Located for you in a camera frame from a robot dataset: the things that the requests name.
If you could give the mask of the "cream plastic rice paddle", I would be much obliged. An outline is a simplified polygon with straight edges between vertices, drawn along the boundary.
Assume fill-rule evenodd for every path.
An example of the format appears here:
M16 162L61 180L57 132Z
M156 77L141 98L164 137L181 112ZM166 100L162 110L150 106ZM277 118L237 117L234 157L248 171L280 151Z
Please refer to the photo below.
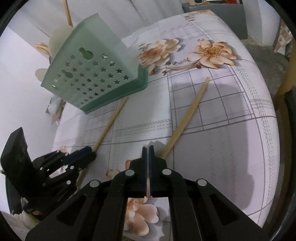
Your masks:
M48 69L47 68L39 68L35 71L35 76L36 78L42 82L44 80L44 77L47 73Z

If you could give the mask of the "green white fuzzy sleeve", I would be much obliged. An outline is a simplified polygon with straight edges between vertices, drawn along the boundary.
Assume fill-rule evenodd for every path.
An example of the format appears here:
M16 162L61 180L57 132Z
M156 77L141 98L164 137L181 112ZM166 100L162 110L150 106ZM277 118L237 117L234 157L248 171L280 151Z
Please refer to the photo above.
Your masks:
M11 215L4 211L1 211L1 214L4 216L4 219L7 221L8 225L18 238L25 240L29 231L37 226L41 221L33 214L24 211L22 207L21 210L22 212L20 214Z

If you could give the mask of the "open cardboard box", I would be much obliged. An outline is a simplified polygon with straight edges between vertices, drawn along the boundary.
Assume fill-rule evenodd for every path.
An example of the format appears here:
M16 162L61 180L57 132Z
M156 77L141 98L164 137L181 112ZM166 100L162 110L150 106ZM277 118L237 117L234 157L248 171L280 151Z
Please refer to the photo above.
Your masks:
M51 124L59 123L66 101L54 95L47 106L46 113L52 116Z

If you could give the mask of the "mint green utensil holder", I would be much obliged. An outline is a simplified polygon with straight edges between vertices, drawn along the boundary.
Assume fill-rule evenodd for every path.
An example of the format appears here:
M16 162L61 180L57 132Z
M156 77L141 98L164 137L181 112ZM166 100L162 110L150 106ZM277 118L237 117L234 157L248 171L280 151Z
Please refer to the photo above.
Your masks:
M71 31L41 86L85 113L147 87L147 70L98 14Z

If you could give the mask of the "floral plaid tablecloth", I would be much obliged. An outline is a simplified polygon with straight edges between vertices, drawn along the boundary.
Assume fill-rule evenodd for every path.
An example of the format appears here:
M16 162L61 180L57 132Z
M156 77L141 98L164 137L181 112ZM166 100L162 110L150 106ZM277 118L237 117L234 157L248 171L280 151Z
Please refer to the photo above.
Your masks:
M217 15L182 14L158 21L124 38L136 49L161 39L178 39L172 55L180 62L201 40L224 42L237 55L219 69L161 71L147 88L129 97L87 168L82 185L106 181L107 170L123 171L127 160L154 146L160 155L206 78L194 115L166 157L184 178L209 181L257 225L273 203L280 165L278 124L269 90L246 47Z

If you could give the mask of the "white curtain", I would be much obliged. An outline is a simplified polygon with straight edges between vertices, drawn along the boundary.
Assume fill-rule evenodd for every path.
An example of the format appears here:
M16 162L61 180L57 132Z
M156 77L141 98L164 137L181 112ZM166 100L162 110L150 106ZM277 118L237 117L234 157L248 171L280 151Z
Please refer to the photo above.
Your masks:
M73 25L99 14L113 32L124 38L137 29L149 26L162 19L182 14L181 1L126 1L126 0L69 0ZM63 1L28 1L22 12L41 31L51 35L53 30L67 24Z

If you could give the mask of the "wooden chair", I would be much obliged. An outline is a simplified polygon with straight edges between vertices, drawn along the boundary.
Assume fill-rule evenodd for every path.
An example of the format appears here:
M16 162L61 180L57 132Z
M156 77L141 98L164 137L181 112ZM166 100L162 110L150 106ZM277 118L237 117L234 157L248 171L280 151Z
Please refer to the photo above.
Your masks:
M276 232L286 231L295 220L295 40L287 71L273 99L283 127L285 168L276 207Z

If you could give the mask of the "patterned folded board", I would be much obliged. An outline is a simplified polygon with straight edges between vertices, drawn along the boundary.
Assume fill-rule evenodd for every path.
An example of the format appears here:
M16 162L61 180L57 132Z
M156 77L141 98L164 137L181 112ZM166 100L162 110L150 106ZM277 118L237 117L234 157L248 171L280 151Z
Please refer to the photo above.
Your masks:
M274 47L274 53L284 55L288 60L292 53L293 36L283 19L280 20L280 30Z

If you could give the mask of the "grey side cabinet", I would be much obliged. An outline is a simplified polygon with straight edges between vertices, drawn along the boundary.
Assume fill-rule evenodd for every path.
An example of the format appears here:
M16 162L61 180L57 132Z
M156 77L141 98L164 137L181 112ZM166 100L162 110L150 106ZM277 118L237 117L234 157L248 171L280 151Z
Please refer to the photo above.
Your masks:
M248 38L246 16L243 4L225 4L225 3L209 3L190 5L189 3L182 4L185 13L193 11L211 10L220 17L236 36L245 40Z

